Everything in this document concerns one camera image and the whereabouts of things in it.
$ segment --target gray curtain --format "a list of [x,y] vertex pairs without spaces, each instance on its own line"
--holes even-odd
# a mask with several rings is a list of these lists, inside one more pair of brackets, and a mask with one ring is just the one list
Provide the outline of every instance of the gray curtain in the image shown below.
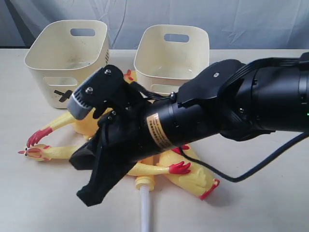
[[309,48],[309,0],[10,0],[22,23],[1,1],[0,46],[31,43],[54,21],[95,19],[113,49],[136,49],[156,24],[200,27],[211,49]]

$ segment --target rubber chicken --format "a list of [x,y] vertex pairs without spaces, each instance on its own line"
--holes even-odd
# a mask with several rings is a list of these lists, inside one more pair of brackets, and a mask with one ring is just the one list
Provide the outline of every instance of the rubber chicken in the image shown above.
[[[135,81],[135,72],[128,71],[124,75],[126,81]],[[69,159],[71,155],[80,146],[51,147],[45,144],[37,144],[41,138],[49,135],[51,132],[72,124],[74,130],[84,136],[85,139],[91,138],[98,129],[98,119],[93,119],[94,110],[83,120],[76,120],[66,112],[51,123],[47,124],[35,132],[27,141],[27,147],[19,153],[25,154],[26,157],[37,161],[49,161],[51,159]],[[198,159],[193,149],[183,146],[185,154]],[[139,189],[141,184],[147,184],[150,190],[155,186],[154,175],[163,174],[175,185],[187,190],[191,194],[204,199],[218,185],[219,180],[213,178],[211,171],[203,166],[190,163],[186,158],[180,155],[178,148],[172,149],[159,154],[159,162],[154,165],[153,158],[146,158],[139,161],[129,172],[128,175],[138,176],[136,179],[136,188]]]

